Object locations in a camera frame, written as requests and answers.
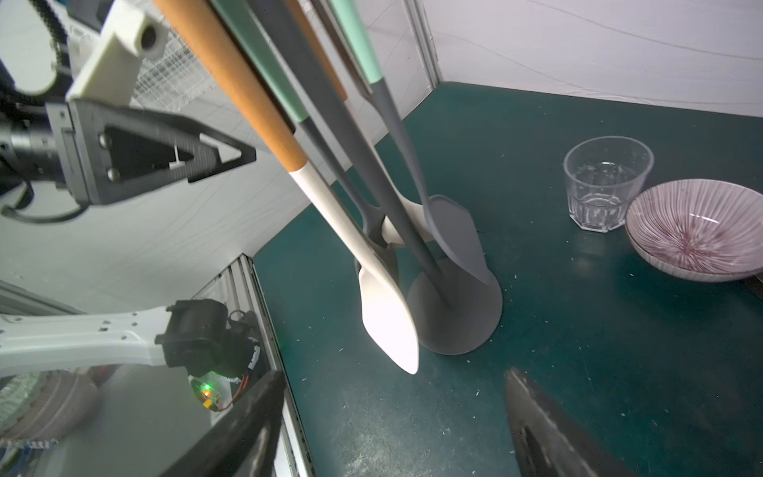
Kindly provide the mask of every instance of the white backdrop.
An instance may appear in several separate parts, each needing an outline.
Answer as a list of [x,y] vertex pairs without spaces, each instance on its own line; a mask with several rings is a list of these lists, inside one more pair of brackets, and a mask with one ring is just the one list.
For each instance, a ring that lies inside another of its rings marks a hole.
[[[398,108],[406,115],[430,87],[402,1],[357,4]],[[314,12],[306,9],[346,87],[349,109],[375,143],[386,134],[381,119],[355,91]],[[49,42],[27,0],[0,1],[0,57],[19,86],[38,89],[50,81]],[[314,116],[311,105],[308,109]],[[0,218],[0,280],[88,312],[171,303],[196,293],[242,252],[254,254],[307,206],[296,184],[219,88],[207,90],[181,113],[254,144],[257,162],[193,185],[178,183],[117,205],[91,208],[68,224],[34,226]],[[324,123],[319,118],[316,122],[326,133]],[[297,138],[333,181],[300,131]],[[327,139],[339,152],[333,137]],[[52,187],[39,186],[35,192],[30,214],[74,205]],[[0,202],[13,199],[11,195]]]
[[423,0],[447,81],[763,116],[758,0]]

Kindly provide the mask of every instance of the glass tumbler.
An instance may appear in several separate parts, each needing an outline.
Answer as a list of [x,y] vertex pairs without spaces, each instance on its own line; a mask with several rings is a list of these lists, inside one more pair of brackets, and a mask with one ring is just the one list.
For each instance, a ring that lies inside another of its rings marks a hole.
[[623,136],[589,139],[565,157],[570,217],[583,230],[608,232],[625,224],[655,155],[641,141]]

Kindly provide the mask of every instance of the gray slotted spoon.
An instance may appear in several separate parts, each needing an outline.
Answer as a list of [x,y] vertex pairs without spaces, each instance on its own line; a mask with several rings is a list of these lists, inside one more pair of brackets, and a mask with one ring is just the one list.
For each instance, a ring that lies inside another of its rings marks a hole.
[[[485,255],[477,229],[469,211],[444,195],[427,194],[427,184],[421,171],[416,149],[406,132],[394,100],[384,79],[365,27],[360,21],[353,0],[329,0],[347,43],[355,54],[371,90],[371,103],[375,106],[390,135],[398,145],[406,166],[419,193],[430,232],[443,252],[458,266],[481,282],[488,284],[492,274],[485,263]],[[359,88],[361,94],[368,91]]]

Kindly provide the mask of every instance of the wooden handle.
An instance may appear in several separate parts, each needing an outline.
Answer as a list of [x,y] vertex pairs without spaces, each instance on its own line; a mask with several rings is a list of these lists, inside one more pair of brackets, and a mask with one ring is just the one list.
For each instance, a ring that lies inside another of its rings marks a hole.
[[336,93],[339,95],[342,102],[346,101],[347,93],[344,91],[344,88],[342,87],[342,83],[339,80],[339,76],[336,75],[336,71],[334,71],[333,66],[331,66],[331,62],[329,61],[329,57],[326,55],[324,48],[320,45],[320,41],[318,41],[318,37],[315,36],[315,32],[313,31],[313,28],[310,26],[310,21],[307,19],[306,16],[304,16],[302,7],[299,5],[299,0],[284,0],[284,3],[286,4],[286,6],[288,6],[289,11],[291,12],[291,16],[293,16],[294,19],[297,21],[297,24],[299,25],[300,30],[302,30],[304,37],[307,39],[307,42],[310,44],[310,48],[313,50],[313,53],[320,61],[320,64],[324,68],[324,71],[329,76],[329,79],[331,80],[331,84],[333,84],[334,89],[336,89]]
[[300,100],[299,95],[289,82],[278,59],[270,49],[268,41],[255,23],[254,14],[245,0],[211,0],[211,4],[220,19],[225,23],[230,34],[239,44],[240,49],[249,57],[255,66],[255,74],[264,78],[278,97],[273,101],[276,106],[281,105],[295,123],[301,123],[309,114]]
[[205,0],[153,0],[169,24],[289,172],[307,156]]

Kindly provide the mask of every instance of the pink striped bowl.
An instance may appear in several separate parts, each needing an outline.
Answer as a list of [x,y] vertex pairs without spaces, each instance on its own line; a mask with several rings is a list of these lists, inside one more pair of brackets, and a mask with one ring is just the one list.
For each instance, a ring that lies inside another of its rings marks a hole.
[[633,199],[625,229],[644,260],[678,278],[731,282],[763,271],[763,195],[731,182],[656,185]]

